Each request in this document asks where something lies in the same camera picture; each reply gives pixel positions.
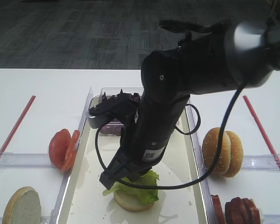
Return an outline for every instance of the black cable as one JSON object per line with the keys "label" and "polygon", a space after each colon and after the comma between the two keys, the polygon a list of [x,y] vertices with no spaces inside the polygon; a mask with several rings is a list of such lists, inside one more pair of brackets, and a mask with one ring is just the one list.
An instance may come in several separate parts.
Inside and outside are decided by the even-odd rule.
{"label": "black cable", "polygon": [[223,120],[222,120],[222,124],[220,126],[220,130],[219,130],[219,137],[218,137],[218,146],[217,146],[217,152],[215,154],[215,158],[214,158],[214,161],[211,165],[211,167],[201,176],[199,177],[198,179],[196,180],[193,180],[193,181],[190,181],[188,183],[184,183],[184,184],[181,184],[181,185],[175,185],[175,186],[145,186],[145,185],[138,185],[138,184],[132,184],[132,183],[128,183],[128,182],[125,182],[119,178],[117,178],[115,175],[113,175],[109,170],[107,170],[107,167],[104,165],[104,162],[102,160],[102,157],[99,153],[99,149],[98,149],[98,134],[101,130],[102,127],[100,127],[97,132],[96,132],[96,135],[95,135],[95,149],[96,149],[96,152],[97,152],[97,155],[98,155],[98,160],[99,160],[99,163],[101,164],[102,168],[104,169],[104,171],[110,175],[110,177],[112,177],[114,180],[118,181],[119,183],[122,183],[126,186],[129,186],[129,187],[132,187],[132,188],[138,188],[138,189],[155,189],[155,190],[174,190],[174,189],[182,189],[182,188],[186,188],[186,187],[189,187],[189,186],[192,186],[194,184],[197,184],[201,181],[203,181],[204,179],[206,179],[212,172],[213,170],[215,169],[218,161],[219,161],[219,158],[220,158],[220,154],[221,154],[221,149],[222,149],[222,140],[223,140],[223,133],[224,133],[224,129],[226,127],[226,123],[227,123],[227,120],[228,120],[228,117],[231,113],[231,110],[236,102],[236,100],[238,99],[240,93],[242,92],[242,90],[246,87],[246,85],[249,83],[249,81],[251,80],[252,77],[250,77],[249,79],[247,79],[246,81],[244,81],[239,87],[238,89],[236,90],[236,92],[234,93],[227,109],[226,109],[226,112],[225,112],[225,115],[223,117]]}
{"label": "black cable", "polygon": [[183,131],[182,131],[181,129],[179,129],[177,126],[175,126],[175,129],[176,129],[180,134],[192,135],[192,134],[194,134],[195,132],[198,131],[198,128],[199,128],[200,125],[201,125],[201,117],[200,117],[200,114],[199,114],[198,109],[197,109],[194,105],[192,105],[192,104],[187,104],[186,106],[190,106],[190,107],[192,107],[192,108],[195,110],[195,112],[196,112],[196,114],[197,114],[197,117],[198,117],[198,118],[197,118],[197,123],[196,123],[194,129],[193,129],[192,131],[188,132],[188,133],[183,132]]}

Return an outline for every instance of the top bun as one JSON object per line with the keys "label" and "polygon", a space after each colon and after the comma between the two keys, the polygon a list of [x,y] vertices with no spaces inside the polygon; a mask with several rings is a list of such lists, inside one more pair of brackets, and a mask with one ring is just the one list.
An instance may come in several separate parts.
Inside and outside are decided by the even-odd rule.
{"label": "top bun", "polygon": [[[218,147],[219,127],[215,127],[209,130],[204,137],[202,144],[202,153],[204,164],[209,169],[215,159],[215,154]],[[222,150],[219,161],[213,171],[213,174],[223,175],[225,174],[230,165],[231,160],[231,141],[226,132],[223,133]]]}
{"label": "top bun", "polygon": [[[203,160],[206,168],[210,168],[218,147],[219,127],[209,130],[202,144]],[[230,131],[223,133],[222,150],[213,174],[234,177],[241,169],[244,151],[240,138]]]}
{"label": "top bun", "polygon": [[234,177],[241,169],[244,151],[242,147],[241,139],[234,133],[226,131],[231,141],[231,160],[228,171],[223,174],[225,177]]}

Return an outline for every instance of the tomato slice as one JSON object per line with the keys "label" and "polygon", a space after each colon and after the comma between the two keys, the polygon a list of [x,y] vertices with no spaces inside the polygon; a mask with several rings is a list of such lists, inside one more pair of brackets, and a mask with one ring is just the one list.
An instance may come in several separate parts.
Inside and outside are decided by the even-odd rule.
{"label": "tomato slice", "polygon": [[78,142],[80,137],[80,131],[79,130],[75,130],[73,133],[73,136],[71,137],[69,146],[66,150],[66,154],[65,154],[65,161],[67,161],[71,155],[71,153],[75,150],[75,145]]}
{"label": "tomato slice", "polygon": [[76,155],[77,153],[75,150],[71,152],[70,156],[68,157],[68,160],[66,160],[64,165],[62,166],[61,172],[64,173],[74,166]]}
{"label": "tomato slice", "polygon": [[57,132],[54,137],[51,139],[49,145],[49,157],[51,163],[58,169],[61,169],[67,149],[70,144],[70,132],[67,129],[62,129],[61,131]]}

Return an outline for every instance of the red stick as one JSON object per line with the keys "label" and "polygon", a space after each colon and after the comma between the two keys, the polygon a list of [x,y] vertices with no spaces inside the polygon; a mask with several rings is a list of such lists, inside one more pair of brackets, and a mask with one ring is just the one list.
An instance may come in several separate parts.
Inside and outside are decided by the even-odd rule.
{"label": "red stick", "polygon": [[[247,97],[247,96],[243,96],[243,98],[244,98],[244,101],[245,101],[245,103],[247,104],[247,107],[248,107],[248,109],[249,109],[251,115],[253,116],[253,118],[254,118],[254,120],[255,120],[255,122],[256,122],[256,124],[257,124],[259,130],[260,130],[260,132],[261,132],[261,135],[262,135],[263,139],[265,140],[266,145],[267,145],[267,147],[269,148],[271,154],[276,155],[277,153],[276,153],[276,151],[275,151],[275,149],[274,149],[274,147],[273,147],[273,145],[272,145],[272,143],[271,143],[269,137],[267,136],[267,134],[266,134],[266,132],[265,132],[265,130],[264,130],[264,128],[263,128],[263,126],[262,126],[262,124],[261,124],[259,118],[257,117],[257,114],[256,114],[256,112],[254,111],[254,109],[253,109],[253,107],[252,107],[252,104],[250,103],[248,97]],[[276,159],[276,163],[277,163],[277,165],[280,167],[280,162],[279,162],[278,159]]]}
{"label": "red stick", "polygon": [[20,115],[20,117],[18,118],[17,122],[15,123],[13,129],[11,130],[11,132],[9,133],[7,139],[5,140],[5,142],[3,143],[0,152],[4,152],[8,146],[8,144],[10,143],[11,139],[14,136],[14,133],[16,132],[16,130],[18,129],[18,127],[20,126],[22,120],[24,119],[26,113],[28,112],[29,108],[31,107],[33,101],[35,100],[36,96],[32,96],[29,100],[29,102],[27,103],[25,109],[23,110],[22,114]]}

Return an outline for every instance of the lettuce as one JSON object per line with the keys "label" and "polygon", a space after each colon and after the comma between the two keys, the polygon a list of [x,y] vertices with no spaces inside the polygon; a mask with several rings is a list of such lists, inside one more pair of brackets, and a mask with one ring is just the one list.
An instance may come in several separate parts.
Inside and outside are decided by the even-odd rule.
{"label": "lettuce", "polygon": [[[150,170],[145,175],[140,177],[137,181],[133,182],[133,184],[138,185],[154,185],[157,186],[157,180],[159,179],[159,175]],[[128,178],[123,178],[123,181],[132,183],[129,181]],[[106,196],[110,193],[114,193],[115,191],[124,191],[127,194],[136,196],[142,204],[149,204],[155,201],[158,201],[158,190],[153,189],[138,189],[138,188],[131,188],[119,182],[115,182],[114,185],[111,187],[110,190],[104,190],[103,195]]]}

